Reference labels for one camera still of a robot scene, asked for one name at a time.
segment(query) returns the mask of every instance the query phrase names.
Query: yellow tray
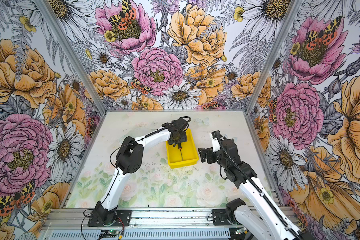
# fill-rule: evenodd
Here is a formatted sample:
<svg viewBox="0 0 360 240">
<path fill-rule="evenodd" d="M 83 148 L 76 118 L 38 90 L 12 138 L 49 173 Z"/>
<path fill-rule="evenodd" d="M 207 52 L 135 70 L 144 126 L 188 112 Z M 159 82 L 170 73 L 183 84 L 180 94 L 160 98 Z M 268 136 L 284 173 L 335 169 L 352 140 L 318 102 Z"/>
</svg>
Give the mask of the yellow tray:
<svg viewBox="0 0 360 240">
<path fill-rule="evenodd" d="M 176 147 L 173 147 L 173 145 L 168 144 L 168 141 L 165 142 L 167 146 L 168 165 L 171 168 L 194 165 L 197 163 L 197 160 L 199 160 L 199 155 L 197 154 L 196 146 L 194 145 L 191 129 L 188 128 L 185 133 L 187 141 L 181 143 L 182 159 L 178 146 L 176 145 Z"/>
</svg>

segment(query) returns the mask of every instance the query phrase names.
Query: wall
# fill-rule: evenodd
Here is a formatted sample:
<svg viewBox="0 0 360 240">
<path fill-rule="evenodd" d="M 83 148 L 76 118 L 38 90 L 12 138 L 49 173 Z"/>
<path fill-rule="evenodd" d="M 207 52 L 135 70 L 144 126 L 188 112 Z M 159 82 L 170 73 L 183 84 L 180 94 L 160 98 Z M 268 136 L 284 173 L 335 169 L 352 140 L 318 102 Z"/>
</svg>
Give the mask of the wall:
<svg viewBox="0 0 360 240">
<path fill-rule="evenodd" d="M 110 109 L 245 108 L 289 3 L 50 0 Z"/>
<path fill-rule="evenodd" d="M 100 117 L 28 0 L 0 1 L 0 239 L 34 240 Z"/>
<path fill-rule="evenodd" d="M 250 114 L 301 229 L 360 240 L 360 0 L 303 7 L 269 72 L 270 99 Z"/>
</svg>

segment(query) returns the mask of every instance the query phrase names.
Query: robotic arm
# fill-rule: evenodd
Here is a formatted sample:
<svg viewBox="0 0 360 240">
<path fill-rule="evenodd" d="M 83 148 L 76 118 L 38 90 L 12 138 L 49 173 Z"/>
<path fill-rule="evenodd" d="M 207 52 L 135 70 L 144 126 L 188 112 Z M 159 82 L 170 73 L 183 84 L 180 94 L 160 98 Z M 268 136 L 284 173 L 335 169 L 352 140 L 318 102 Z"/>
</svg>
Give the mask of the robotic arm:
<svg viewBox="0 0 360 240">
<path fill-rule="evenodd" d="M 264 191 L 260 180 L 249 164 L 242 162 L 233 139 L 222 139 L 220 131 L 211 133 L 212 147 L 199 148 L 201 161 L 218 163 L 228 179 L 249 198 L 261 218 L 251 212 L 245 202 L 235 199 L 227 204 L 226 214 L 231 223 L 241 223 L 257 239 L 313 240 L 310 233 L 302 233 L 283 214 L 273 199 Z"/>
<path fill-rule="evenodd" d="M 116 170 L 111 180 L 112 184 L 108 187 L 106 194 L 97 202 L 92 213 L 98 222 L 104 226 L 110 226 L 116 221 L 116 209 L 120 195 L 130 175 L 140 168 L 143 151 L 165 141 L 168 141 L 169 145 L 173 145 L 173 147 L 177 145 L 181 149 L 181 143 L 187 141 L 185 131 L 188 129 L 190 121 L 190 117 L 181 117 L 164 123 L 161 128 L 147 135 L 136 138 L 128 136 L 124 139 L 116 155 Z"/>
</svg>

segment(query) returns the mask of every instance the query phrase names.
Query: metal post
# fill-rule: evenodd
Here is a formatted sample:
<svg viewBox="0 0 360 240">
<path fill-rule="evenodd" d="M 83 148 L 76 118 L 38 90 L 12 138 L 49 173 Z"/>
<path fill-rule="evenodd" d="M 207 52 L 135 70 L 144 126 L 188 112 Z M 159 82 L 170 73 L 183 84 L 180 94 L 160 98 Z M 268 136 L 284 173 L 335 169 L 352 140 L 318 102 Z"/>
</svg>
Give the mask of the metal post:
<svg viewBox="0 0 360 240">
<path fill-rule="evenodd" d="M 298 13 L 298 10 L 300 9 L 302 4 L 302 0 L 292 0 L 287 13 L 285 14 L 285 19 L 281 25 L 280 31 L 278 32 L 272 48 L 268 54 L 267 60 L 265 61 L 264 67 L 261 70 L 261 74 L 259 77 L 259 80 L 257 81 L 257 84 L 255 88 L 253 89 L 253 93 L 249 98 L 249 103 L 245 109 L 247 113 L 250 113 L 252 108 L 254 107 L 254 103 L 256 103 L 259 94 L 261 92 L 261 88 L 264 86 L 265 81 L 267 80 L 269 71 L 276 60 L 277 52 L 281 48 L 281 45 L 283 44 L 285 40 L 285 36 L 288 34 L 288 31 L 293 25 L 293 21 L 296 18 L 296 15 Z"/>
<path fill-rule="evenodd" d="M 104 116 L 106 109 L 103 102 L 101 101 L 99 95 L 97 94 L 95 88 L 93 87 L 92 82 L 89 80 L 88 74 L 86 73 L 80 59 L 78 58 L 75 50 L 73 49 L 70 41 L 68 40 L 67 35 L 62 30 L 62 26 L 53 12 L 48 0 L 38 0 L 34 1 L 36 7 L 39 9 L 43 18 L 47 22 L 50 29 L 52 29 L 53 34 L 56 36 L 61 48 L 67 55 L 68 59 L 71 61 L 73 67 L 77 71 L 79 78 L 83 81 L 85 87 L 88 90 L 88 93 L 91 95 L 93 102 L 96 104 L 97 109 L 100 112 L 100 116 Z"/>
</svg>

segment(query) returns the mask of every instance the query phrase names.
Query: white arm segment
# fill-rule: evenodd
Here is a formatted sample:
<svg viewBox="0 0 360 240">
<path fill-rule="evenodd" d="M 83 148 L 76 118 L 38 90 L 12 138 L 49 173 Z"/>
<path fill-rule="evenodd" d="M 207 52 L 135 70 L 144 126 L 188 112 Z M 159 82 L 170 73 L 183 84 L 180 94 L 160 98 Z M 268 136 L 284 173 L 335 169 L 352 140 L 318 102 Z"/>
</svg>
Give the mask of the white arm segment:
<svg viewBox="0 0 360 240">
<path fill-rule="evenodd" d="M 149 137 L 144 138 L 145 136 L 136 137 L 135 140 L 138 144 L 142 144 L 144 147 L 144 151 L 161 143 L 169 140 L 169 137 L 171 136 L 171 133 L 168 131 L 168 129 L 165 129 L 161 132 L 155 133 Z M 101 198 L 100 202 L 103 208 L 111 210 L 117 207 L 119 204 L 120 195 L 124 190 L 125 185 L 127 184 L 127 181 L 129 180 L 130 173 L 127 173 L 125 175 L 122 174 L 122 170 L 119 169 L 119 176 L 117 176 L 117 169 L 115 170 L 115 173 L 113 174 L 113 178 L 110 181 L 110 185 L 108 186 L 108 189 L 104 196 Z"/>
<path fill-rule="evenodd" d="M 268 197 L 271 201 L 273 206 L 278 210 L 281 217 L 288 223 L 288 228 L 292 228 L 295 232 L 298 232 L 298 227 L 292 223 L 289 218 L 285 216 L 285 214 L 280 210 L 280 208 L 275 204 L 273 199 L 269 196 L 269 194 L 265 191 L 264 187 L 262 186 L 260 180 L 256 177 L 251 178 L 255 184 L 263 190 L 263 193 Z M 286 227 L 277 217 L 277 215 L 273 212 L 272 208 L 268 205 L 265 199 L 259 194 L 259 192 L 254 188 L 254 186 L 249 182 L 241 183 L 240 191 L 249 198 L 251 203 L 256 208 L 257 212 L 259 213 L 260 217 L 263 219 L 262 223 L 260 224 L 255 216 L 252 214 L 253 217 L 250 217 L 246 214 L 243 208 L 244 206 L 240 206 L 237 210 L 234 211 L 234 215 L 236 220 L 247 227 L 251 233 L 257 239 L 275 239 L 275 240 L 283 240 L 283 239 L 294 239 L 295 236 L 290 231 L 286 230 Z"/>
</svg>

